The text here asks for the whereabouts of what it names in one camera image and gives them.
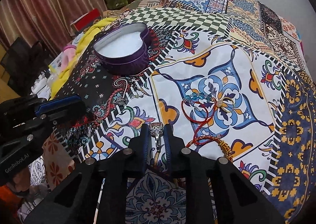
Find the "purple heart-shaped tin box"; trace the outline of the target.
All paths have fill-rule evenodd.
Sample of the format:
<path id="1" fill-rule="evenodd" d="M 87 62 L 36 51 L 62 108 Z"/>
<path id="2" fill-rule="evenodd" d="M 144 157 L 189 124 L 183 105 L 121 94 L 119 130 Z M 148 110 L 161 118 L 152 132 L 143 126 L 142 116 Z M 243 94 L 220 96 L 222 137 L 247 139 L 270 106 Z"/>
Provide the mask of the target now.
<path id="1" fill-rule="evenodd" d="M 130 23 L 110 31 L 93 44 L 105 69 L 113 75 L 136 75 L 149 65 L 150 30 L 145 23 Z"/>

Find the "red box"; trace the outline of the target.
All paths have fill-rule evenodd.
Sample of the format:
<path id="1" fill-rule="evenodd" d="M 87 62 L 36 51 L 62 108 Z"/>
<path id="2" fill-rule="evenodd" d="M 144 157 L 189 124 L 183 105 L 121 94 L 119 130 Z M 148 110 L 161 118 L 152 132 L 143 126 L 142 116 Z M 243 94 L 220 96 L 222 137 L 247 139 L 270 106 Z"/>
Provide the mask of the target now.
<path id="1" fill-rule="evenodd" d="M 71 28 L 74 32 L 81 32 L 89 25 L 91 25 L 96 19 L 100 19 L 101 14 L 98 9 L 93 9 L 77 18 L 71 23 Z"/>

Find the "yellow blanket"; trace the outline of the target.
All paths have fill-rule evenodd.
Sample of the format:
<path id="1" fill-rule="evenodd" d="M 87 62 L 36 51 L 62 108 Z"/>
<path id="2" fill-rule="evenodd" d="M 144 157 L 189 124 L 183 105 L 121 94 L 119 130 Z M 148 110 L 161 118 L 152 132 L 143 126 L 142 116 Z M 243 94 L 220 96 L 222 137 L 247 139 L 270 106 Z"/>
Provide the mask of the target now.
<path id="1" fill-rule="evenodd" d="M 74 45 L 69 45 L 65 47 L 62 59 L 62 71 L 60 72 L 58 78 L 55 78 L 50 88 L 51 99 L 56 97 L 58 91 L 67 82 L 80 56 L 91 43 L 92 39 L 94 39 L 95 35 L 100 33 L 105 27 L 110 25 L 116 19 L 116 17 L 101 19 L 99 22 L 92 25 L 87 31 L 83 33 L 83 36 L 79 40 L 76 47 L 74 47 Z"/>

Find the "colourful patchwork bedspread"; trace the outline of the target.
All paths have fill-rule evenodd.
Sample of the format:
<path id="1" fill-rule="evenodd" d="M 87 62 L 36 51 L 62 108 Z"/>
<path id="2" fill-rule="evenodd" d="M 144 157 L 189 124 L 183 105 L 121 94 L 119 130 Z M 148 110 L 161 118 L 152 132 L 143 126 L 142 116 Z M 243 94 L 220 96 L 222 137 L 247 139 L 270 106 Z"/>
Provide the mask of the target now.
<path id="1" fill-rule="evenodd" d="M 149 66 L 111 75 L 93 43 L 112 28 L 145 23 Z M 123 150 L 160 122 L 200 155 L 221 144 L 286 223 L 315 189 L 315 84 L 296 28 L 257 0 L 169 0 L 119 13 L 80 56 L 56 98 L 79 95 L 93 121 L 59 128 L 44 144 L 56 188 L 77 163 Z"/>

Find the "striped brown curtain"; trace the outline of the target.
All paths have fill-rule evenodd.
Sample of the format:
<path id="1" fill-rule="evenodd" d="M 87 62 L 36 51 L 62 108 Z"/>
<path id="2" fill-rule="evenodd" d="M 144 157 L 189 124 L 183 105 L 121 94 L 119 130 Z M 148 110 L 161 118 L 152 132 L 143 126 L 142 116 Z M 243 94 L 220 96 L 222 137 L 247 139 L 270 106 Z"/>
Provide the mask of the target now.
<path id="1" fill-rule="evenodd" d="M 1 46 L 43 41 L 56 56 L 74 36 L 71 24 L 93 9 L 105 11 L 104 0 L 1 0 Z"/>

